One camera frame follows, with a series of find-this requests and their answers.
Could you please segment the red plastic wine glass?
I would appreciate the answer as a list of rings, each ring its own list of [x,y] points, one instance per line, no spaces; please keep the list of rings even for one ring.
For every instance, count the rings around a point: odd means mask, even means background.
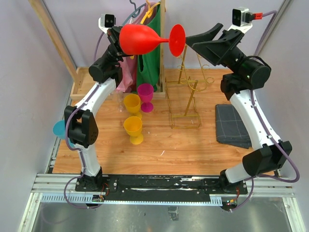
[[[178,57],[184,50],[185,40],[185,31],[180,24],[173,26],[167,39],[161,38],[152,28],[142,24],[125,25],[119,35],[121,49],[127,55],[148,54],[161,43],[168,43],[171,54]]]

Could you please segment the magenta plastic wine glass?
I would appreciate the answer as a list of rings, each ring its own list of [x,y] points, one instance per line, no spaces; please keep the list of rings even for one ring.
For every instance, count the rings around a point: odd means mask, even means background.
[[[151,103],[154,95],[154,88],[151,84],[144,83],[138,86],[138,96],[142,102],[141,110],[145,113],[150,113],[153,111],[154,106]]]

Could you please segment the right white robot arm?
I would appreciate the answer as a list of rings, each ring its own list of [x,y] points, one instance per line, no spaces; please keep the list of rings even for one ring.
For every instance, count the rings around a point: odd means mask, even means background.
[[[230,193],[244,180],[280,169],[292,151],[289,141],[282,141],[266,119],[255,90],[263,88],[270,77],[271,68],[258,56],[245,55],[237,45],[251,23],[231,25],[228,30],[217,23],[210,30],[186,37],[186,44],[212,65],[228,67],[231,73],[223,75],[221,91],[238,112],[249,134],[253,152],[242,162],[221,171],[219,189]]]

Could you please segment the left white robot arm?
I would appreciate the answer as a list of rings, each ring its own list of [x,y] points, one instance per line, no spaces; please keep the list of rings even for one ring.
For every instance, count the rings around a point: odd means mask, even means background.
[[[75,106],[67,106],[65,117],[65,141],[68,148],[79,153],[81,174],[77,178],[77,191],[98,191],[103,187],[102,167],[95,149],[98,126],[95,116],[107,97],[119,86],[123,78],[120,63],[126,54],[120,47],[121,26],[107,29],[110,42],[104,54],[88,69],[94,85]]]

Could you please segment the clear glass wine glass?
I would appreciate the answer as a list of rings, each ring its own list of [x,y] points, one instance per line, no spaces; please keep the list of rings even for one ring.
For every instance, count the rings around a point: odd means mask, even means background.
[[[123,103],[123,100],[124,100],[124,95],[122,92],[119,92],[117,94],[117,102],[118,102],[118,109],[119,109],[119,112],[123,112],[124,111],[124,103]]]

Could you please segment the rear yellow wine glass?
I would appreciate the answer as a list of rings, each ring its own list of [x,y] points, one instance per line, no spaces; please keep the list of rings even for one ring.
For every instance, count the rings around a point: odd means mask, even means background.
[[[124,105],[131,116],[137,116],[142,119],[142,114],[140,112],[141,100],[137,94],[128,94],[125,96]]]

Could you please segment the yellow wine glass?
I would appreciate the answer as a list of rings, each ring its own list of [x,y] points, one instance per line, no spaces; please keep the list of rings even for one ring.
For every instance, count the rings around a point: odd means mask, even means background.
[[[143,142],[142,120],[139,117],[130,116],[124,121],[123,125],[132,144],[139,145]]]
[[[140,112],[141,100],[137,94],[128,94],[125,96],[124,105],[131,116],[137,116],[142,119],[142,114]]]

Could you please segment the teal plastic wine glass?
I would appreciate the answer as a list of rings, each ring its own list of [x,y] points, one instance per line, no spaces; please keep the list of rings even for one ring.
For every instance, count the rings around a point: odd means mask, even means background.
[[[65,135],[65,120],[58,121],[53,127],[53,134],[61,140],[66,139]]]

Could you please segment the grey clothes hanger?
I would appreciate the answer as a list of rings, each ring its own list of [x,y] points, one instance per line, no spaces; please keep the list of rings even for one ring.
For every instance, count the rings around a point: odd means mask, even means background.
[[[130,0],[129,3],[133,5],[134,10],[127,16],[127,18],[121,24],[122,26],[125,24],[140,23],[148,11],[148,3],[146,1],[144,1],[144,3],[140,6],[137,6],[133,0]]]

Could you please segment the yellow clothes hanger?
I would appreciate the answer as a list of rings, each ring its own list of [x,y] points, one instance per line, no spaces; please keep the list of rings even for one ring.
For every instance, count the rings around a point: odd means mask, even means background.
[[[133,24],[143,24],[150,27],[160,36],[161,34],[161,2],[148,2],[143,11],[143,14],[138,16]]]

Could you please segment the green vest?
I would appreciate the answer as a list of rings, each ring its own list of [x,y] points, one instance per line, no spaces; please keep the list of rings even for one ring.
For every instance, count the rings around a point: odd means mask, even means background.
[[[156,6],[156,15],[153,19],[146,23],[148,27],[153,29],[158,35],[160,35],[161,29],[161,9],[160,5]],[[154,88],[154,92],[157,91],[157,83],[159,81],[160,74],[160,46],[158,46],[152,52],[138,56],[137,66],[137,87],[141,84],[151,84]]]

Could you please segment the pink shirt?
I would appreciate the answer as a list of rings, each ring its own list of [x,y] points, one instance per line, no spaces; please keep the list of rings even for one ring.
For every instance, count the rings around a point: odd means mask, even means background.
[[[125,57],[120,62],[122,68],[122,80],[116,90],[118,92],[131,92],[136,86],[137,79],[137,56],[134,58]]]

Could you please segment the grey checked cloth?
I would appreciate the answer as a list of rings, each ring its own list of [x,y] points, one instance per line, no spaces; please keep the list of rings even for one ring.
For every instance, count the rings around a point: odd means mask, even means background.
[[[245,149],[252,147],[249,134],[233,105],[215,106],[215,124],[217,142]]]

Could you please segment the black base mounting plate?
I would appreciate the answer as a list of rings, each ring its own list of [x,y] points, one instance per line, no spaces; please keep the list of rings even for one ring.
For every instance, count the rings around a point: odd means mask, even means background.
[[[77,180],[78,192],[96,192],[108,201],[125,202],[208,202],[212,194],[245,195],[244,182],[223,185],[219,176],[192,175],[120,175],[82,177]]]

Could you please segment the wooden clothes rack frame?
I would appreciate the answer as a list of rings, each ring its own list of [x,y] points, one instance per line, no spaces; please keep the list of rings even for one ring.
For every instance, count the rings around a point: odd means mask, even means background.
[[[160,12],[160,35],[164,35],[165,32],[165,0],[161,0],[161,12]],[[70,98],[73,101],[81,100],[87,93],[87,91],[91,88],[90,84],[94,84],[94,81],[91,79],[91,76],[88,72],[88,67],[78,67],[69,50],[60,35],[54,20],[51,17],[50,12],[48,11],[46,4],[43,0],[29,0],[30,5],[32,6],[34,12],[48,33],[51,41],[53,42],[59,56],[64,62],[69,74],[73,79],[73,84],[70,91]],[[157,84],[157,92],[154,93],[154,99],[165,99],[165,74],[164,74],[164,48],[163,45],[160,46],[160,73],[159,73],[159,81]]]

